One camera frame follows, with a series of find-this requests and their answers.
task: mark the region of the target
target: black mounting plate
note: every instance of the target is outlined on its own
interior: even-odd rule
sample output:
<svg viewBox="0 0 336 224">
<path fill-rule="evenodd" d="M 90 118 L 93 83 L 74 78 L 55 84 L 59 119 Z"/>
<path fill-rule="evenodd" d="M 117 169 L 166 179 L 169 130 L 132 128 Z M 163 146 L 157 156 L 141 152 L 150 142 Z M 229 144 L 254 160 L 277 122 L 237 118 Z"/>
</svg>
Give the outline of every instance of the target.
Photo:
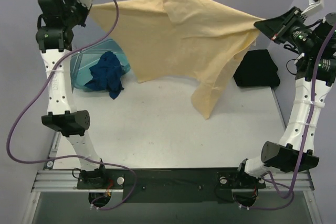
<svg viewBox="0 0 336 224">
<path fill-rule="evenodd" d="M 138 181 L 130 203 L 183 203 L 218 201 L 220 203 L 232 201 L 232 189 L 265 188 L 265 183 L 258 183 L 256 178 L 244 179 L 240 182 L 237 168 L 185 168 L 185 169 L 135 169 Z M 134 176 L 130 171 L 121 169 L 106 169 L 106 175 L 114 181 L 112 189 L 123 188 L 123 197 L 131 190 Z M 124 184 L 118 185 L 118 177 L 124 178 Z M 227 178 L 227 183 L 221 184 L 219 179 Z M 214 189 L 219 185 L 219 199 Z M 109 183 L 99 189 L 106 189 Z M 98 189 L 95 185 L 78 180 L 78 189 Z"/>
</svg>

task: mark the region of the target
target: cable tie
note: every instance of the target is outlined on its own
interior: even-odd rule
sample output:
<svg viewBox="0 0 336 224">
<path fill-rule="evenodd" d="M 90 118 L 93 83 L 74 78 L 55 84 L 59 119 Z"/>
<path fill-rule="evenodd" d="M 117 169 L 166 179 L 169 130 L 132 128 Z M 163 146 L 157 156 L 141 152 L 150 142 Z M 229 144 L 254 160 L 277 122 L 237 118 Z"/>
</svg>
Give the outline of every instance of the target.
<svg viewBox="0 0 336 224">
<path fill-rule="evenodd" d="M 298 63 L 298 61 L 299 61 L 301 58 L 303 58 L 304 56 L 305 56 L 305 53 L 300 54 L 300 55 L 296 58 L 296 60 L 294 61 L 294 65 L 296 65 L 296 63 Z"/>
<path fill-rule="evenodd" d="M 294 100 L 294 104 L 296 103 L 305 103 L 305 104 L 309 104 L 309 105 L 314 105 L 316 107 L 319 108 L 324 108 L 324 102 L 313 102 L 310 100 Z"/>
<path fill-rule="evenodd" d="M 299 122 L 299 121 L 294 121 L 294 122 L 289 122 L 288 124 L 301 124 L 301 125 L 308 125 L 309 127 L 315 128 L 316 129 L 316 124 L 313 123 L 306 123 L 306 122 Z"/>
<path fill-rule="evenodd" d="M 63 70 L 61 69 L 55 69 L 55 70 L 46 70 L 46 73 L 50 73 L 50 72 L 63 72 Z"/>
<path fill-rule="evenodd" d="M 86 160 L 86 159 L 88 159 L 88 158 L 90 158 L 90 157 L 91 157 L 91 154 L 88 155 L 88 156 L 86 156 L 86 157 L 84 157 L 83 159 Z"/>
</svg>

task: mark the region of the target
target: gray floor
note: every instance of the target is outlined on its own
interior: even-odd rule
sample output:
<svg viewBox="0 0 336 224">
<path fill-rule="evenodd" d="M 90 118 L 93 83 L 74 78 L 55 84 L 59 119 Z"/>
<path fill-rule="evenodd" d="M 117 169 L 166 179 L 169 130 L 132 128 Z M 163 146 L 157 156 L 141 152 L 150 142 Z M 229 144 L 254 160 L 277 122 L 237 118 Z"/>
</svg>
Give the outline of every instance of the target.
<svg viewBox="0 0 336 224">
<path fill-rule="evenodd" d="M 275 192 L 260 192 L 258 206 L 284 204 Z M 283 210 L 239 210 L 236 204 L 124 204 L 112 211 L 89 209 L 87 193 L 41 193 L 34 224 L 54 223 L 312 223 L 302 192 Z"/>
</svg>

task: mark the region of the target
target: white tabletop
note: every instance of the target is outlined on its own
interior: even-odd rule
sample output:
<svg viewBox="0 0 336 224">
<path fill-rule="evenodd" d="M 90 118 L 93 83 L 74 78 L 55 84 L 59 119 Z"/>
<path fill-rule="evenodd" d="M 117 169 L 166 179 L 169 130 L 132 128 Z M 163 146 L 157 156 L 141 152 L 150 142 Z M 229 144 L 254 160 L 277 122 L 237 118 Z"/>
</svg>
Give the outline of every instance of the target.
<svg viewBox="0 0 336 224">
<path fill-rule="evenodd" d="M 210 119 L 192 106 L 195 80 L 165 77 L 138 84 L 132 72 L 125 90 L 73 92 L 78 110 L 88 110 L 89 134 L 105 162 L 131 168 L 236 167 L 260 155 L 266 141 L 278 142 L 282 119 L 270 88 L 228 84 Z M 62 137 L 57 156 L 74 154 Z M 55 161 L 54 169 L 80 167 L 76 158 Z"/>
</svg>

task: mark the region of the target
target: screw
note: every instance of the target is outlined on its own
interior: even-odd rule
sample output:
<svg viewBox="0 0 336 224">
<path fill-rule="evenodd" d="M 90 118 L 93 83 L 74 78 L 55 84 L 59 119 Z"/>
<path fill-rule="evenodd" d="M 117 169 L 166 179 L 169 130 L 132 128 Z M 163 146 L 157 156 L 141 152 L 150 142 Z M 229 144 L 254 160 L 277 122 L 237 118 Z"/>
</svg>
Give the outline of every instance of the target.
<svg viewBox="0 0 336 224">
<path fill-rule="evenodd" d="M 118 185 L 122 185 L 122 184 L 124 184 L 124 181 L 125 181 L 125 179 L 123 178 L 123 177 L 119 177 L 119 178 L 117 178 L 117 184 Z"/>
<path fill-rule="evenodd" d="M 219 178 L 219 182 L 220 182 L 221 184 L 226 184 L 227 179 L 226 179 L 225 177 L 220 177 L 220 178 Z"/>
<path fill-rule="evenodd" d="M 52 168 L 53 165 L 54 165 L 53 161 L 49 161 L 49 162 L 47 163 L 47 167 L 48 167 L 48 168 Z"/>
</svg>

